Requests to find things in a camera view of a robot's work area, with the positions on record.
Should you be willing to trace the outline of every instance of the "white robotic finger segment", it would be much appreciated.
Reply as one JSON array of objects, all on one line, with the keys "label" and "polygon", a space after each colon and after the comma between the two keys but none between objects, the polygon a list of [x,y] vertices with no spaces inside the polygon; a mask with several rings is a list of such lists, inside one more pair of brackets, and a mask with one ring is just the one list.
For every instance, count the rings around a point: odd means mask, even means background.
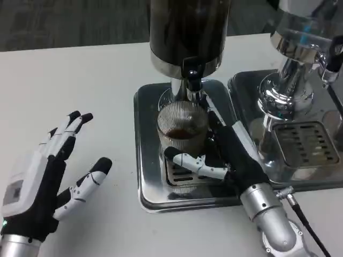
[{"label": "white robotic finger segment", "polygon": [[184,167],[190,171],[198,173],[198,170],[204,165],[204,162],[201,158],[193,158],[189,154],[178,154],[175,155],[172,159],[174,163]]},{"label": "white robotic finger segment", "polygon": [[72,210],[86,202],[86,199],[104,181],[111,167],[112,161],[110,159],[105,157],[100,158],[90,172],[76,182],[75,187],[69,188],[70,195],[67,194],[67,190],[62,192],[57,197],[57,202],[60,200],[62,206],[58,205],[60,207],[55,210],[54,219],[59,221],[62,220],[71,213]]},{"label": "white robotic finger segment", "polygon": [[216,178],[216,179],[224,179],[226,173],[228,172],[228,168],[214,168],[214,167],[209,167],[209,166],[202,166],[198,170],[198,174],[200,176],[206,176],[209,178]]},{"label": "white robotic finger segment", "polygon": [[54,136],[50,139],[50,141],[46,145],[46,150],[44,151],[44,154],[46,157],[53,154],[54,149],[57,147],[56,145],[61,139],[62,134],[66,130],[66,128],[73,122],[77,117],[79,117],[81,114],[79,111],[74,111],[71,114],[69,114],[61,123],[61,125],[56,130]]},{"label": "white robotic finger segment", "polygon": [[53,218],[61,221],[66,216],[68,216],[74,209],[77,209],[80,205],[82,205],[84,202],[78,199],[71,199],[69,202],[67,202],[65,205],[59,207],[55,210],[55,213],[53,215]]},{"label": "white robotic finger segment", "polygon": [[51,137],[53,137],[53,135],[55,134],[57,128],[54,128],[53,130],[51,130],[47,135],[46,137],[43,139],[43,141],[38,145],[38,151],[40,153],[44,153],[45,151],[45,148],[46,148],[46,145],[47,143],[49,142],[49,140],[51,139]]},{"label": "white robotic finger segment", "polygon": [[65,131],[59,136],[56,143],[53,145],[50,154],[57,156],[59,151],[62,149],[63,145],[67,141],[69,137],[73,137],[75,135],[75,130],[81,125],[82,118],[78,117],[75,119],[66,129]]},{"label": "white robotic finger segment", "polygon": [[74,209],[85,203],[86,199],[99,187],[105,178],[106,174],[101,171],[87,174],[79,186],[70,188],[70,201],[55,210],[54,219],[61,221]]}]

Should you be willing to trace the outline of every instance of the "silver robotic arm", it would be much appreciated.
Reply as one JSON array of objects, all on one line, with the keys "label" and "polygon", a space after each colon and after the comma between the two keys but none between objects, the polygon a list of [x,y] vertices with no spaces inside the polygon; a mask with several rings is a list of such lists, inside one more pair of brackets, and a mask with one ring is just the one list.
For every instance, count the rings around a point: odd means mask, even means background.
[{"label": "silver robotic arm", "polygon": [[264,173],[257,149],[242,123],[236,122],[227,126],[216,115],[217,111],[208,96],[206,99],[210,127],[226,167],[207,167],[203,157],[195,159],[173,147],[165,150],[165,157],[200,175],[223,179],[228,186],[234,187],[250,220],[261,232],[263,248],[268,255],[315,257],[316,255],[308,250],[300,227],[287,218],[280,202],[281,199],[287,198],[292,208],[298,208],[299,205],[292,195],[293,189],[287,188],[274,193],[269,178]]}]

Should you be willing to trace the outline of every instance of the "metal tube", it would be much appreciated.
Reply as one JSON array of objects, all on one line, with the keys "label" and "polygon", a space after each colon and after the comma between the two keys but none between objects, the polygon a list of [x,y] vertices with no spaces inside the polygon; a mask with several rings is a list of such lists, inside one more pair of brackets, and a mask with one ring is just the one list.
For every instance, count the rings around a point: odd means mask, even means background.
[{"label": "metal tube", "polygon": [[187,90],[185,82],[181,79],[171,79],[171,100],[181,101],[187,99]]},{"label": "metal tube", "polygon": [[273,249],[279,252],[293,249],[296,234],[270,185],[262,183],[250,186],[241,195],[241,201],[251,221],[261,229]]},{"label": "metal tube", "polygon": [[41,242],[17,235],[4,235],[0,241],[0,257],[37,257]]}]

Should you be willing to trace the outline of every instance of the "black cable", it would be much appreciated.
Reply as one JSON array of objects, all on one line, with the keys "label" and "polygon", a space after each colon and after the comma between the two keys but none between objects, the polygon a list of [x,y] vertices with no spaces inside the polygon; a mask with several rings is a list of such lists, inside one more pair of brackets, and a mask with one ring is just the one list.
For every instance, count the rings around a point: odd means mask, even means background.
[{"label": "black cable", "polygon": [[319,248],[323,251],[324,255],[326,257],[331,257],[330,253],[327,251],[319,237],[316,235],[316,233],[313,231],[313,229],[310,226],[309,221],[305,217],[305,214],[302,212],[300,205],[297,203],[292,206],[293,211],[297,214],[298,218],[300,219],[301,223],[304,225],[304,227],[309,231],[310,235],[313,237]]}]

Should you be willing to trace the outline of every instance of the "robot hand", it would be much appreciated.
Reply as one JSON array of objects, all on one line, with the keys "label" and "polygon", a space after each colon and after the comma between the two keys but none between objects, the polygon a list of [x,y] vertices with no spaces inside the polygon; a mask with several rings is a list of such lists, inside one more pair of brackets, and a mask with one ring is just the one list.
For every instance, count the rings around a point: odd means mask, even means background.
[{"label": "robot hand", "polygon": [[[92,114],[81,115],[79,111],[69,114],[58,128],[48,133],[37,150],[15,164],[3,200],[3,241],[15,235],[11,242],[23,238],[25,243],[43,242],[56,231],[59,221],[85,203],[106,178],[112,162],[103,157],[76,186],[57,195],[75,135],[92,118]],[[2,248],[0,256],[7,256],[2,255],[6,252]]]}]

